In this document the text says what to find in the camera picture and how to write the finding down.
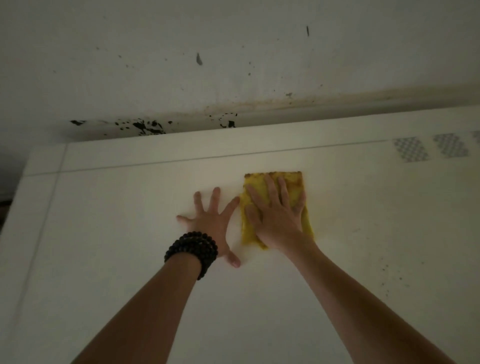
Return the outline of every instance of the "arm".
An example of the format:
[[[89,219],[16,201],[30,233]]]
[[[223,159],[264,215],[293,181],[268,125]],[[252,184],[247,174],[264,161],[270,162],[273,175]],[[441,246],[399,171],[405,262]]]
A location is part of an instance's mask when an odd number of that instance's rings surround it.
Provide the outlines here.
[[[300,217],[305,193],[290,207],[285,181],[278,181],[284,204],[268,175],[265,182],[271,205],[248,186],[263,219],[260,220],[254,208],[247,210],[247,216],[258,237],[266,245],[282,251],[305,278],[355,364],[454,363],[302,234]]]
[[[210,207],[204,211],[200,192],[194,195],[196,218],[177,216],[187,231],[201,231],[211,236],[234,267],[240,260],[227,245],[225,235],[230,217],[238,206],[234,198],[218,213],[220,189],[212,193]],[[73,361],[80,363],[166,363],[181,315],[197,281],[202,266],[189,253],[173,255],[107,323]]]

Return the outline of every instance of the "hand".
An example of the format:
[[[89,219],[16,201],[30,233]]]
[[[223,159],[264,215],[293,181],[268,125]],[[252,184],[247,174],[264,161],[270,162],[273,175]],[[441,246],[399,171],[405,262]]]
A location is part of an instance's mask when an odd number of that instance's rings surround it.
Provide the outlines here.
[[[187,218],[185,216],[177,216],[177,221],[185,224],[187,232],[201,231],[211,236],[215,240],[218,247],[218,256],[224,256],[227,261],[235,268],[240,267],[240,259],[233,254],[227,244],[225,235],[227,226],[232,217],[233,211],[237,208],[240,198],[237,196],[231,200],[222,213],[218,213],[218,202],[220,201],[220,187],[215,187],[210,198],[210,206],[208,210],[204,210],[202,204],[202,195],[195,192],[193,195],[193,204],[195,205],[195,218]]]
[[[283,177],[278,178],[282,201],[278,198],[278,191],[268,174],[265,175],[270,206],[262,199],[252,185],[247,185],[247,190],[253,203],[262,212],[263,219],[260,220],[257,209],[253,205],[245,207],[248,220],[253,225],[258,238],[268,247],[283,250],[301,235],[301,213],[305,207],[305,191],[302,191],[298,202],[290,207],[287,185]]]

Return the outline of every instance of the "finger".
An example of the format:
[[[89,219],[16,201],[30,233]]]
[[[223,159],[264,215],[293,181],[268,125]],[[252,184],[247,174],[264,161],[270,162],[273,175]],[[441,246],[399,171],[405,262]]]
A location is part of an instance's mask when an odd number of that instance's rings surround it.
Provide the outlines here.
[[[267,208],[267,205],[264,199],[257,192],[257,190],[255,190],[255,187],[253,187],[251,184],[247,184],[246,188],[248,193],[250,194],[250,197],[252,198],[253,203],[256,204],[260,210],[265,210]]]
[[[270,197],[270,202],[272,205],[279,205],[280,200],[278,199],[278,191],[276,190],[275,183],[268,174],[264,177],[265,183],[267,184],[268,196]]]
[[[295,215],[301,215],[301,212],[303,211],[305,207],[305,201],[307,200],[307,196],[305,194],[305,190],[302,190],[299,200],[295,204],[295,206],[292,208],[292,211]]]
[[[245,215],[247,215],[247,219],[252,224],[255,231],[262,226],[260,214],[254,205],[248,205],[245,207]]]
[[[278,185],[280,186],[280,195],[282,196],[283,207],[290,208],[290,198],[288,196],[287,184],[283,177],[278,178]]]
[[[208,212],[217,214],[219,202],[220,202],[220,187],[215,187],[212,192],[212,197],[210,197],[210,206],[208,207]]]
[[[177,221],[180,223],[180,224],[185,224],[187,225],[189,222],[192,221],[191,218],[187,218],[185,216],[182,216],[182,215],[177,215]]]
[[[231,200],[227,206],[225,206],[225,209],[222,211],[222,215],[230,220],[230,218],[232,217],[233,211],[235,211],[239,203],[240,203],[240,197],[237,196],[233,200]]]
[[[235,268],[239,268],[241,265],[240,259],[231,250],[225,255],[225,259]]]
[[[195,192],[193,195],[193,204],[195,205],[195,212],[196,214],[201,214],[204,212],[204,206],[202,204],[202,194],[200,191]]]

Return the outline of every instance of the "beaded bracelet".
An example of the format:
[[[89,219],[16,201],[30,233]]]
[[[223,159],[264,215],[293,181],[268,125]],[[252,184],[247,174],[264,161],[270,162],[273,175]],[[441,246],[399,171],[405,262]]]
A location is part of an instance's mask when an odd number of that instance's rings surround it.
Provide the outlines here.
[[[215,261],[218,255],[218,248],[215,240],[207,234],[199,231],[191,231],[180,236],[165,253],[165,262],[174,254],[186,252],[196,256],[202,263],[202,270],[197,280],[204,277],[208,268]]]

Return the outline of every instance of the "yellow cloth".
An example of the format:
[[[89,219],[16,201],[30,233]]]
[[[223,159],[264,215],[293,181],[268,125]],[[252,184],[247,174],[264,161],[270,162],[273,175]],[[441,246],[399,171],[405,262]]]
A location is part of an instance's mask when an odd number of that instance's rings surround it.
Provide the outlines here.
[[[275,182],[278,194],[280,195],[280,188],[278,186],[277,178],[282,176],[285,179],[287,185],[288,196],[290,199],[290,206],[294,206],[297,203],[297,200],[300,196],[301,191],[303,190],[303,177],[301,172],[270,172],[268,173],[270,177]],[[246,189],[247,184],[251,184],[262,196],[265,201],[270,202],[268,197],[268,190],[266,183],[264,181],[265,173],[248,173],[245,175],[245,182],[243,184],[243,193],[240,196],[240,209],[241,209],[241,237],[243,244],[257,243],[262,249],[268,249],[268,247],[263,244],[260,239],[255,235],[253,226],[248,221],[247,216],[245,215],[245,207],[247,205],[253,204],[252,199]],[[307,206],[303,209],[301,215],[301,225],[302,230],[307,235],[313,238],[312,227],[310,226],[310,221],[308,218]]]

